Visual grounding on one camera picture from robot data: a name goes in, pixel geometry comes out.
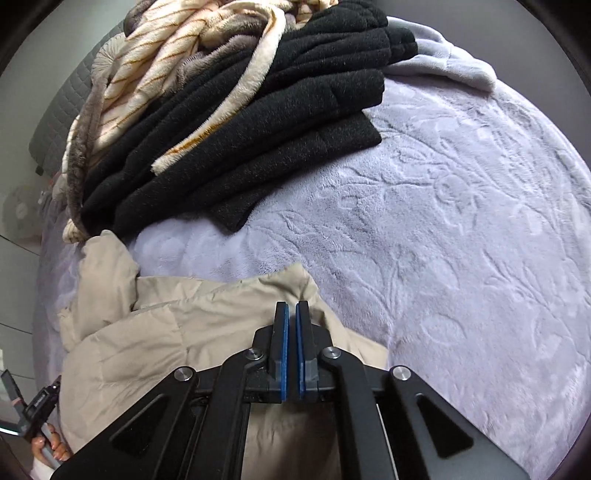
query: handle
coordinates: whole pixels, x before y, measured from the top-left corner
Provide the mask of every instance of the handle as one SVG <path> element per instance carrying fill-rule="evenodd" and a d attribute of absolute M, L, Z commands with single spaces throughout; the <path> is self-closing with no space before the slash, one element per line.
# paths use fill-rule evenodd
<path fill-rule="evenodd" d="M 50 431 L 47 423 L 44 423 L 41 426 L 41 433 L 45 437 L 45 441 L 46 441 L 44 447 L 41 449 L 41 452 L 43 453 L 45 460 L 47 460 L 49 462 L 50 467 L 53 468 L 54 470 L 57 470 L 63 462 L 61 460 L 53 458 L 54 452 L 51 449 L 51 442 L 49 441 L 49 439 L 51 438 L 51 431 Z"/>

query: white fabric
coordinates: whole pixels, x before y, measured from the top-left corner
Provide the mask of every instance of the white fabric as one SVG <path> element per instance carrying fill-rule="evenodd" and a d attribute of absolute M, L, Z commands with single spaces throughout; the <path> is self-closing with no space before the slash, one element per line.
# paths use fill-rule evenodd
<path fill-rule="evenodd" d="M 33 480 L 49 480 L 55 470 L 40 462 L 36 458 L 33 459 L 33 468 L 29 472 L 29 476 Z"/>
<path fill-rule="evenodd" d="M 335 346 L 384 368 L 387 350 L 343 327 L 301 264 L 230 284 L 140 277 L 109 231 L 88 240 L 76 298 L 61 313 L 68 356 L 61 376 L 61 429 L 77 452 L 176 368 L 222 365 L 271 325 L 278 301 L 300 300 Z M 326 406 L 252 409 L 242 480 L 337 480 L 336 429 Z"/>
<path fill-rule="evenodd" d="M 475 59 L 466 50 L 448 42 L 437 30 L 426 25 L 388 17 L 388 25 L 408 28 L 417 41 L 418 55 L 384 68 L 386 75 L 441 75 L 471 87 L 492 92 L 496 85 L 494 69 Z"/>

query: finger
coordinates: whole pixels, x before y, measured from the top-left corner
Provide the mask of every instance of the finger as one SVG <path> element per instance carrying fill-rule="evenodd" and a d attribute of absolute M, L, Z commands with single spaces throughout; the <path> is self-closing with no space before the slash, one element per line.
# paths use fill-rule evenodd
<path fill-rule="evenodd" d="M 61 443 L 60 436 L 57 433 L 52 433 L 51 438 L 49 439 L 49 444 L 51 445 L 51 449 L 55 450 L 60 443 Z"/>
<path fill-rule="evenodd" d="M 60 459 L 64 455 L 64 453 L 66 453 L 66 451 L 66 445 L 64 445 L 63 443 L 59 444 L 57 448 L 53 450 L 53 458 Z"/>
<path fill-rule="evenodd" d="M 70 451 L 68 449 L 66 449 L 65 453 L 60 457 L 60 460 L 62 462 L 65 462 L 66 460 L 69 460 L 71 458 L 72 454 L 70 453 Z"/>

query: human hand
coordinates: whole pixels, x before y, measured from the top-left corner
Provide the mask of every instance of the human hand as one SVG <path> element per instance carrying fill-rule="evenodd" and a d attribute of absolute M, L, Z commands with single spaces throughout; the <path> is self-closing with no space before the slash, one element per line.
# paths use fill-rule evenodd
<path fill-rule="evenodd" d="M 68 446 L 65 443 L 62 443 L 61 437 L 56 432 L 56 429 L 50 423 L 47 424 L 49 427 L 49 431 L 51 432 L 51 437 L 49 438 L 49 444 L 51 445 L 51 449 L 54 452 L 53 458 L 56 460 L 60 460 L 65 462 L 69 460 L 72 456 L 72 453 Z M 45 446 L 46 440 L 43 437 L 35 437 L 31 441 L 31 451 L 33 452 L 33 457 L 39 460 L 41 463 L 51 466 L 49 462 L 45 459 L 43 452 L 41 451 Z"/>

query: black metal bracket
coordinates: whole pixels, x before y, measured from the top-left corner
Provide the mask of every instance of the black metal bracket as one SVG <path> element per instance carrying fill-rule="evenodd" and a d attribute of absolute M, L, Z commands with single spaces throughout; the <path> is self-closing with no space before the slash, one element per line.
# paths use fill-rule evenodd
<path fill-rule="evenodd" d="M 177 368 L 52 479 L 239 480 L 251 404 L 285 401 L 333 404 L 345 480 L 529 478 L 415 372 L 333 346 L 301 301 L 221 367 Z"/>

